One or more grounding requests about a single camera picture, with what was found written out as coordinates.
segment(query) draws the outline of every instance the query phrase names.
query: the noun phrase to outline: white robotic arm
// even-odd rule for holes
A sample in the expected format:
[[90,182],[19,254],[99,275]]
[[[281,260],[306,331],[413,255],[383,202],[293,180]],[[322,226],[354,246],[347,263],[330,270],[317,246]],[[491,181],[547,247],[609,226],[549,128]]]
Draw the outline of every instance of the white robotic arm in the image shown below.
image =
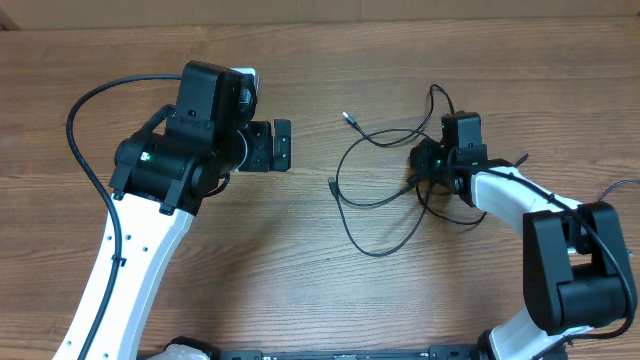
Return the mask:
[[[500,166],[491,170],[526,179],[515,167]],[[486,172],[479,172],[471,177],[471,194],[473,204],[478,209],[497,217],[521,235],[524,214],[544,210],[563,211],[524,185]],[[581,204],[557,195],[555,199],[572,209]],[[568,252],[575,252],[570,244]],[[493,329],[489,340],[496,360],[524,360],[531,359],[565,335],[585,333],[591,329],[590,326],[580,326],[549,336],[533,322],[525,306],[509,322]]]
[[[135,359],[142,329],[171,256],[189,231],[194,216],[176,210],[159,212],[160,204],[132,194],[114,201],[122,227],[122,260],[111,301],[87,354],[87,359]],[[107,218],[102,246],[73,318],[54,356],[77,359],[98,311],[111,270],[114,242]]]

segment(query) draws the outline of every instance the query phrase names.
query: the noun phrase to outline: black bracket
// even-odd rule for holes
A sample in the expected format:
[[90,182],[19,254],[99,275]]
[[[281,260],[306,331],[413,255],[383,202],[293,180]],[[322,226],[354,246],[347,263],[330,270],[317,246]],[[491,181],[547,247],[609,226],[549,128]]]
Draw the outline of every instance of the black bracket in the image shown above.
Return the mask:
[[275,136],[268,121],[252,121],[242,131],[249,151],[240,171],[287,171],[291,168],[291,121],[277,119],[273,125]]

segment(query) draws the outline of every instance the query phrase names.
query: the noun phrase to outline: wood grain surface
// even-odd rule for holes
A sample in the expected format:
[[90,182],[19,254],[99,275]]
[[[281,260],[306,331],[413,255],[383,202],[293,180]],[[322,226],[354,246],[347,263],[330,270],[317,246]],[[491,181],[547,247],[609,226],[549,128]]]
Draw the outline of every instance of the wood grain surface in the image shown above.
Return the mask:
[[[413,127],[431,83],[483,117],[490,157],[531,153],[522,172],[593,201],[640,177],[638,18],[431,21],[0,33],[0,358],[48,359],[73,318],[105,222],[104,204],[67,147],[65,120],[85,92],[115,78],[179,73],[191,59],[255,67],[255,120],[293,122],[288,173],[234,174],[204,202],[176,251],[141,349],[186,335],[223,349],[423,348],[475,342],[523,305],[520,237],[495,218],[468,229],[427,216],[393,256],[349,243],[327,177],[366,131]],[[177,82],[110,90],[79,113],[75,133],[107,182],[113,155]],[[437,98],[436,114],[445,111]],[[436,117],[428,133],[438,136]],[[391,194],[411,146],[362,145],[345,162],[344,192]],[[608,200],[640,252],[640,191]],[[471,219],[458,199],[434,207]],[[413,194],[374,210],[346,207],[362,246],[395,245],[416,221]],[[640,266],[632,262],[640,279]],[[640,330],[579,342],[572,359],[634,359]]]

